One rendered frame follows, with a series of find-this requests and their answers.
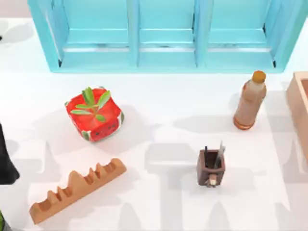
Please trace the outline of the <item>red watermelon plant pot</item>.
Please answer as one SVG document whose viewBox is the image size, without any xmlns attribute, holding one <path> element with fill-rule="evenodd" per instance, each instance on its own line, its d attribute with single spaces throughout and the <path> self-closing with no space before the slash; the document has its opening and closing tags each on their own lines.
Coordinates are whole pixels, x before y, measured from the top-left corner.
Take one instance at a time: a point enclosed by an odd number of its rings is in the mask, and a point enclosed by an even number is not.
<svg viewBox="0 0 308 231">
<path fill-rule="evenodd" d="M 95 100 L 98 100 L 105 91 L 107 89 L 104 87 L 93 88 Z M 84 103 L 82 93 L 65 103 L 67 113 L 83 139 L 90 142 L 100 141 L 116 132 L 123 124 L 124 113 L 113 101 L 112 97 L 99 110 L 99 114 L 103 115 L 106 119 L 104 123 L 96 120 L 92 115 L 73 115 L 70 113 L 77 104 Z"/>
</svg>

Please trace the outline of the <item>green succulent plant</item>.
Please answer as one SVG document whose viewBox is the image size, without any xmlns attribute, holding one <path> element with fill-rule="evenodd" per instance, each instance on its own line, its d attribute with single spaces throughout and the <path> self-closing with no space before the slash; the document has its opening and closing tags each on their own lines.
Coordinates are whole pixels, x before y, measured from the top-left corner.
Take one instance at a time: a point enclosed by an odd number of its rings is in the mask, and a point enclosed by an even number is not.
<svg viewBox="0 0 308 231">
<path fill-rule="evenodd" d="M 96 120 L 104 123 L 106 119 L 103 115 L 99 114 L 99 110 L 110 100 L 110 91 L 105 91 L 98 100 L 95 100 L 93 89 L 87 87 L 82 91 L 82 98 L 85 103 L 77 104 L 75 109 L 71 110 L 70 113 L 73 115 L 91 115 L 94 116 Z"/>
</svg>

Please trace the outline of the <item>grey ruler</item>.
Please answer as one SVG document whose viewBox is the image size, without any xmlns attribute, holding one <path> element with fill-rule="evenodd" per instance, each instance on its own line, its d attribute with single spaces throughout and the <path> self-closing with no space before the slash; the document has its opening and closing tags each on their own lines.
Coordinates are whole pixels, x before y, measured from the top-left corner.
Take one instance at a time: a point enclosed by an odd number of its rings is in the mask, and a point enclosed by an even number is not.
<svg viewBox="0 0 308 231">
<path fill-rule="evenodd" d="M 218 154 L 215 159 L 215 164 L 214 164 L 215 169 L 219 168 L 219 166 L 222 164 L 222 158 L 224 156 L 225 149 L 226 147 L 223 145 L 223 142 L 221 141 Z"/>
</svg>

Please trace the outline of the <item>light blue rack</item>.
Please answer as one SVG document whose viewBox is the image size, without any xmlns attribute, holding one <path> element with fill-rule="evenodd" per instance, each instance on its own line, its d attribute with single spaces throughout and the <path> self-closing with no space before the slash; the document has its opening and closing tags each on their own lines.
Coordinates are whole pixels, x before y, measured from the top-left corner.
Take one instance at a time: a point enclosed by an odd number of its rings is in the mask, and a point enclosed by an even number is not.
<svg viewBox="0 0 308 231">
<path fill-rule="evenodd" d="M 280 73 L 308 0 L 27 0 L 54 73 Z"/>
</svg>

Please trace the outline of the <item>brown wooden pen holder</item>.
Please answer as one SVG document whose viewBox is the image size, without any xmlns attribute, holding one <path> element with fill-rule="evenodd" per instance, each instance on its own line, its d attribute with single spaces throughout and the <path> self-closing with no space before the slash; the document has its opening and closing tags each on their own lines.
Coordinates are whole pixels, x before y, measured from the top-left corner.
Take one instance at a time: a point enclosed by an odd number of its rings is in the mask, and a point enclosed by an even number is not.
<svg viewBox="0 0 308 231">
<path fill-rule="evenodd" d="M 208 149 L 207 153 L 207 164 L 208 166 L 205 167 L 204 165 L 204 150 L 201 149 L 197 161 L 197 182 L 200 186 L 206 187 L 216 187 L 221 184 L 221 181 L 224 176 L 225 172 L 225 159 L 224 156 L 222 158 L 222 164 L 219 168 L 215 169 L 215 159 L 218 154 L 218 149 Z"/>
</svg>

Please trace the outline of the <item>brown tea bottle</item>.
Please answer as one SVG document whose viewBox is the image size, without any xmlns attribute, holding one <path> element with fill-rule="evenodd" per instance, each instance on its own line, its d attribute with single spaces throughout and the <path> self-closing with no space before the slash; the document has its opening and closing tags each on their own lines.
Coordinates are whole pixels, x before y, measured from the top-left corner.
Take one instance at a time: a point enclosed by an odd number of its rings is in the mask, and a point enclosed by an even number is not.
<svg viewBox="0 0 308 231">
<path fill-rule="evenodd" d="M 265 79 L 266 74 L 258 70 L 243 85 L 238 107 L 233 116 L 233 123 L 238 129 L 248 130 L 254 125 L 267 93 Z"/>
</svg>

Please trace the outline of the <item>jagged wooden slotted stand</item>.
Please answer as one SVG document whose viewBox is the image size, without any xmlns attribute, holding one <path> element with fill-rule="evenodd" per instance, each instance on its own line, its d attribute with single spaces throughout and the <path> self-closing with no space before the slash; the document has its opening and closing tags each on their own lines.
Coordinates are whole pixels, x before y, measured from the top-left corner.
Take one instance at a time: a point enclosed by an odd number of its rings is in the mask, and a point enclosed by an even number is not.
<svg viewBox="0 0 308 231">
<path fill-rule="evenodd" d="M 127 168 L 119 158 L 112 158 L 107 165 L 96 164 L 89 173 L 82 176 L 77 171 L 70 172 L 66 188 L 57 187 L 57 191 L 49 190 L 47 198 L 35 202 L 30 210 L 30 216 L 35 225 L 45 221 L 71 204 L 113 181 L 126 172 Z"/>
</svg>

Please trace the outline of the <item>salmon-coloured shallow box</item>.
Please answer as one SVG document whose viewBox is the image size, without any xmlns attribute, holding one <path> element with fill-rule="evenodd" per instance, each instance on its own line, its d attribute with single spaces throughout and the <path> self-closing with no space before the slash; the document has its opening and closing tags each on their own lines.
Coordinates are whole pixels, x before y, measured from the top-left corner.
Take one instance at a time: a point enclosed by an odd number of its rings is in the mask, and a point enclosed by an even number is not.
<svg viewBox="0 0 308 231">
<path fill-rule="evenodd" d="M 293 73 L 286 98 L 299 143 L 308 162 L 308 71 Z"/>
</svg>

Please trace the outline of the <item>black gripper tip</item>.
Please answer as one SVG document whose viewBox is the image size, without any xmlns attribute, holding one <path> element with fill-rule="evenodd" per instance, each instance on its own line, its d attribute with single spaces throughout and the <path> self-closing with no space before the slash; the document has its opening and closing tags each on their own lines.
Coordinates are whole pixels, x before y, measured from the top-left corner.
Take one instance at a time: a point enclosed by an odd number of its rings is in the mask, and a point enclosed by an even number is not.
<svg viewBox="0 0 308 231">
<path fill-rule="evenodd" d="M 20 178 L 20 174 L 11 161 L 0 123 L 0 185 L 12 185 Z"/>
</svg>

